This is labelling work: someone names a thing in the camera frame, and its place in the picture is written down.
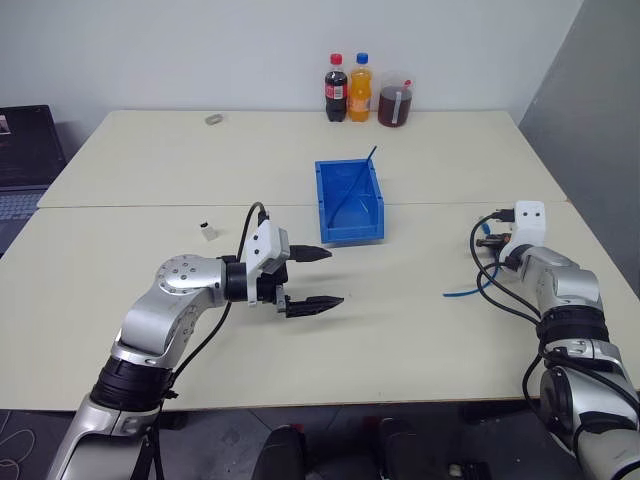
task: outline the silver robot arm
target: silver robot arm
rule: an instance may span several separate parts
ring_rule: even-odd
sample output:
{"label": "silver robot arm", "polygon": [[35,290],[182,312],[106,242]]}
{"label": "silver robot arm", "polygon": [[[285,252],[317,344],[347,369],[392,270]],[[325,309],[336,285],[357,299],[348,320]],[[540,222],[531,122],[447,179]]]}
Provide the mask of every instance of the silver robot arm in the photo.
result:
{"label": "silver robot arm", "polygon": [[541,246],[542,203],[518,202],[512,228],[500,259],[540,311],[541,420],[587,479],[640,478],[638,396],[609,341],[596,276]]}
{"label": "silver robot arm", "polygon": [[284,295],[287,260],[310,262],[330,252],[289,245],[287,232],[268,217],[261,219],[246,247],[246,263],[235,256],[180,255],[160,266],[149,291],[126,314],[98,382],[59,446],[48,480],[147,478],[151,457],[144,452],[153,441],[152,426],[164,399],[176,396],[171,390],[174,368],[205,310],[227,302],[253,306],[262,301],[295,317],[342,302],[326,296],[291,302]]}

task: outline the white wall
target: white wall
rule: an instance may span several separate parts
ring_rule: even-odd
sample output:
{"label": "white wall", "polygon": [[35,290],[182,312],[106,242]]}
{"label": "white wall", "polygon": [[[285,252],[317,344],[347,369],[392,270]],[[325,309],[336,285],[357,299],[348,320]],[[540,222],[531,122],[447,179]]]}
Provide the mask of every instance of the white wall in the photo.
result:
{"label": "white wall", "polygon": [[0,105],[68,151],[116,108],[320,110],[331,51],[416,76],[417,109],[519,121],[582,0],[0,0]]}

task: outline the blue tube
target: blue tube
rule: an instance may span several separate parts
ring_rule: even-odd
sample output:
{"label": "blue tube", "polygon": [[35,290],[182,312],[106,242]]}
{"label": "blue tube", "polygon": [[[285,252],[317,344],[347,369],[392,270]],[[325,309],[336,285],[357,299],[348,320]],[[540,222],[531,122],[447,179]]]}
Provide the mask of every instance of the blue tube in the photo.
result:
{"label": "blue tube", "polygon": [[[482,231],[485,235],[489,235],[491,233],[491,228],[489,228],[489,225],[486,223],[482,224]],[[500,270],[500,267],[496,267],[493,270],[493,273],[491,274],[491,278],[496,278],[496,276],[498,275],[498,270]],[[487,280],[484,285],[482,285],[482,288],[485,289],[487,288],[489,285],[491,285],[491,282],[489,280]],[[480,290],[478,290],[477,288],[474,288],[473,290],[467,290],[466,292],[452,292],[452,293],[443,293],[442,296],[446,297],[446,298],[457,298],[457,297],[466,297],[467,295],[473,295],[474,293],[478,293]]]}

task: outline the gray floor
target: gray floor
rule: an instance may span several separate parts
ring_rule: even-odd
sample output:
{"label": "gray floor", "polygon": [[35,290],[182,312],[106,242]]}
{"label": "gray floor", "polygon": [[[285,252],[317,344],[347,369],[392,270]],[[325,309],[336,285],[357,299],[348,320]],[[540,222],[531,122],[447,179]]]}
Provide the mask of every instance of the gray floor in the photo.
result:
{"label": "gray floor", "polygon": [[[5,414],[0,411],[0,425]],[[555,445],[532,414],[467,424],[460,419],[459,405],[435,403],[190,413],[184,429],[161,433],[166,477],[248,480],[262,443],[271,429],[283,424],[301,425],[311,462],[323,464],[366,450],[363,425],[388,416],[406,419],[416,428],[425,455],[445,478],[449,462],[476,460],[488,462],[496,480],[582,479],[574,460]],[[33,429],[37,437],[36,448],[22,465],[21,479],[44,478],[69,421],[69,415],[12,412],[0,442],[22,428]],[[15,458],[24,451],[25,441],[16,438],[0,446],[0,459]],[[0,480],[13,478],[15,470],[0,468]]]}

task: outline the table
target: table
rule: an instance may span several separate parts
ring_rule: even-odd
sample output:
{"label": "table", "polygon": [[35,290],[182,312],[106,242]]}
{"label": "table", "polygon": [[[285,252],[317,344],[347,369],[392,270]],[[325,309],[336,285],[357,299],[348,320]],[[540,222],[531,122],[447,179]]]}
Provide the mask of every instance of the table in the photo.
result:
{"label": "table", "polygon": [[[268,207],[292,243],[319,243],[315,207]],[[235,305],[166,408],[520,398],[537,347],[530,324],[479,296],[441,295],[472,285],[469,229],[500,207],[509,205],[387,206],[383,243],[334,248],[331,259],[290,265],[286,288],[294,298],[338,295],[342,305],[294,319],[281,318],[272,305]],[[235,252],[245,212],[38,211],[0,260],[0,408],[75,409],[156,268],[180,253]],[[547,218],[547,245],[598,276],[611,339],[640,387],[637,297],[572,205],[548,202]],[[217,239],[204,239],[203,220],[219,230]],[[190,347],[220,314],[201,317]]]}
{"label": "table", "polygon": [[412,112],[402,128],[322,112],[117,111],[42,207],[314,205],[316,160],[374,156],[385,204],[562,201],[506,112]]}

